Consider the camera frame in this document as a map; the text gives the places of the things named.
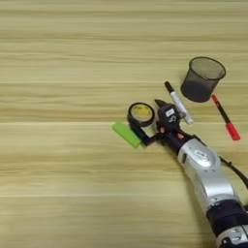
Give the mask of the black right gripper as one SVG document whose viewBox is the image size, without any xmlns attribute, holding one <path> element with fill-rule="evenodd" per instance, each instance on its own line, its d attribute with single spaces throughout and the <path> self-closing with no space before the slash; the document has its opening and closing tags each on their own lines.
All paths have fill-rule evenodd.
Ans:
<svg viewBox="0 0 248 248">
<path fill-rule="evenodd" d="M 167 103 L 163 100 L 155 99 L 154 100 L 158 108 L 163 108 Z M 174 154 L 178 154 L 180 148 L 189 140 L 192 140 L 194 137 L 184 133 L 179 127 L 174 127 L 169 129 L 160 122 L 157 122 L 158 134 L 150 137 L 144 130 L 144 127 L 147 127 L 152 124 L 154 117 L 149 118 L 146 121 L 139 121 L 132 115 L 128 115 L 128 121 L 131 127 L 131 130 L 135 135 L 140 139 L 141 143 L 145 146 L 155 142 L 156 140 L 162 145 L 166 145 Z"/>
</svg>

